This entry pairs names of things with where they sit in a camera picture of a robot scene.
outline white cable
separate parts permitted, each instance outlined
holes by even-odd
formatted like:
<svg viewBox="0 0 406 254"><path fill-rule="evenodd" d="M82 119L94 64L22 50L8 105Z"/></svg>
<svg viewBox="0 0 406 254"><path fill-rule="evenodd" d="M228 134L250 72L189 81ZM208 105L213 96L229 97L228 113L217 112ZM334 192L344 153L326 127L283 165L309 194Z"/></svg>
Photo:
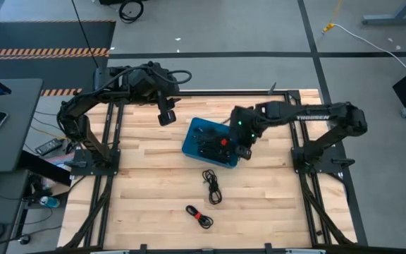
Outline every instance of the white cable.
<svg viewBox="0 0 406 254"><path fill-rule="evenodd" d="M374 48L376 48L376 49L378 49L378 50L380 50L380 51L383 51L383 52L385 52L385 53L390 54L390 55L393 56L400 64L402 64L402 66L404 66L404 67L406 68L405 63L403 63L398 57L396 57L393 53L389 52L388 50L382 49L382 48L376 46L375 44L373 44L372 42L370 42L370 41L364 39L363 37L360 37L360 36L358 36L358 35L352 34L349 30L345 29L342 25L338 25L338 24L334 24L334 25L337 26L337 27L339 27L339 28L341 28L342 30L346 31L349 35L352 35L353 37L355 37L355 38L357 38L357 39L360 39L360 40L362 40L363 42L366 42L367 44L373 46Z"/></svg>

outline coiled black cable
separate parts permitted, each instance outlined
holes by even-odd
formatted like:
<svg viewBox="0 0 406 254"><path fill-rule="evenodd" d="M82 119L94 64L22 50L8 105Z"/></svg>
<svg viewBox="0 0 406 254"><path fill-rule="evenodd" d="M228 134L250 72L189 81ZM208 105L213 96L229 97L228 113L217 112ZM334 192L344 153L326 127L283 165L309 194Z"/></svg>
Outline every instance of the coiled black cable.
<svg viewBox="0 0 406 254"><path fill-rule="evenodd" d="M128 16L128 14L131 14L131 12L128 12L128 14L123 12L123 9L130 3L136 3L136 4L140 5L139 14L137 14L134 17ZM120 8L118 9L118 15L120 16L121 21L126 24L131 24L131 23L135 22L138 18L140 18L140 16L143 13L144 13L144 4L140 0L126 0L120 5Z"/></svg>
<svg viewBox="0 0 406 254"><path fill-rule="evenodd" d="M208 169L203 171L202 175L204 181L209 183L209 202L212 205L219 204L222 202L222 192L219 190L216 174L212 169Z"/></svg>
<svg viewBox="0 0 406 254"><path fill-rule="evenodd" d="M200 226L202 226L203 229L210 228L214 223L211 217L201 214L195 207L191 205L188 205L186 207L186 212L192 215L195 219L197 219L198 223L200 224Z"/></svg>

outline black metal frame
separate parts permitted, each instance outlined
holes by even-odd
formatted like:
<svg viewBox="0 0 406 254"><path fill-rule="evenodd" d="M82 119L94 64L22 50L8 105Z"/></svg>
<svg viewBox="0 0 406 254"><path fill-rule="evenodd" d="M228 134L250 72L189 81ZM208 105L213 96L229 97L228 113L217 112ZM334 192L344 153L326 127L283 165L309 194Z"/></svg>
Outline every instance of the black metal frame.
<svg viewBox="0 0 406 254"><path fill-rule="evenodd" d="M271 94L268 94L269 91L267 90L208 90L208 91L182 91L180 92L177 96L179 97L188 97L188 96L267 96L267 95L272 95L272 96L284 96L284 100L286 102L291 103L291 100L295 100L296 104L301 104L300 101L300 92L299 90L279 90L279 91L273 91ZM102 142L107 143L108 137L109 137L109 130L111 126L111 117L112 117L112 112L113 112L113 106L114 104L109 104L108 106L108 111L107 111L107 118L106 118L106 123L104 126L104 132L103 132L103 138ZM117 124L116 124L116 131L113 137L113 149L118 149L118 141L120 139L120 134L121 134L121 120L123 117L123 106L118 108L118 115L117 115ZM301 129L302 129L302 135L304 141L309 140L309 134L307 131L307 126L304 122L300 122ZM295 127L295 122L290 123L290 131L291 131L291 137L293 140L293 147L299 147L299 141L298 141L298 134L297 130ZM308 188L307 185L307 179L305 174L299 174L299 179L302 187L302 195L305 197L305 192L304 189ZM106 187L103 192L103 195L105 195L105 200L102 200L99 198L99 187L101 185L101 176L96 176L95 178L95 185L92 193L92 199L90 202L90 216L93 215L93 217L96 217L96 214L99 212L99 210L102 208L102 214L101 214L101 224L99 228L99 235L98 235L98 243L96 248L103 248L104 247L104 237L106 235L106 223L107 223L107 217L109 213L109 202L110 202L110 194L111 194L111 187L113 183L113 176L108 176L107 181L106 181ZM319 186L319 180L317 178L317 175L312 176L312 185L314 189L314 194L317 203L320 205L321 209L316 209L316 211L324 211L324 204L322 201L322 196L321 196L321 191L320 191L320 186ZM312 243L312 246L317 246L318 239L317 239L317 233L316 233L316 227L314 225L314 217L312 213L312 204L308 199L304 198L304 207L305 207L305 213L307 217L307 223L308 223L308 229L309 229L309 237ZM79 241L76 241L74 244L71 246L64 246L62 249L58 249L59 251L66 251L68 250L69 252L79 252L82 251L81 248L76 248L79 244L79 242L82 240L82 238L85 237L84 240L84 248L89 248L91 246L91 238L92 238L92 231L93 231L93 219L85 222L87 223L87 229L85 232L83 232L82 237L79 239ZM324 235L324 243L326 244L331 244L331 237L330 233L328 231L328 227L325 223L324 220L321 218L321 225L322 225L322 234ZM273 249L270 243L265 243L265 248L264 249L233 249L233 250L154 250L148 252L158 252L158 253L214 253L216 251L217 253L285 253L286 249ZM139 250L130 250L130 253L146 253L147 252L147 245L141 245Z"/></svg>

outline yellow cable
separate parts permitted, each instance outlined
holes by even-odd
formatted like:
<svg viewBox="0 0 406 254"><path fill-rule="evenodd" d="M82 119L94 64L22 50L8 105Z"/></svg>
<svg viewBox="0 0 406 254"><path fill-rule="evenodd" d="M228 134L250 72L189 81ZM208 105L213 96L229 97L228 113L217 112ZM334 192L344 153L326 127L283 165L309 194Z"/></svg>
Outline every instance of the yellow cable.
<svg viewBox="0 0 406 254"><path fill-rule="evenodd" d="M335 8L335 11L333 12L333 15L331 16L330 22L328 22L328 25L322 29L322 33L325 33L327 31L329 31L331 28L335 27L335 24L333 23L333 21L335 20L336 16L338 15L338 12L341 8L341 5L343 4L343 0L338 0L338 5Z"/></svg>
<svg viewBox="0 0 406 254"><path fill-rule="evenodd" d="M61 136L59 136L59 135L56 135L56 134L53 134L53 133L49 133L49 132L47 132L47 131L39 130L38 128L35 128L34 126L31 126L31 128L33 128L34 130L36 130L36 131L38 131L38 132L45 133L45 134L47 134L47 135L51 135L51 136L53 136L53 137L55 137L55 138L67 139L66 137L61 137Z"/></svg>

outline desk leg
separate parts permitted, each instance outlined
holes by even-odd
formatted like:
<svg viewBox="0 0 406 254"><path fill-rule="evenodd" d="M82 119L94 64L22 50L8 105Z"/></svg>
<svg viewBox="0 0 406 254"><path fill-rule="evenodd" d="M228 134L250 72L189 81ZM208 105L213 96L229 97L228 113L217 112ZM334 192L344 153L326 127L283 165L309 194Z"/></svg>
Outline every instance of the desk leg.
<svg viewBox="0 0 406 254"><path fill-rule="evenodd" d="M65 186L70 186L71 184L70 172L26 151L21 152L18 167L29 169L32 173L36 173L57 183L62 183Z"/></svg>

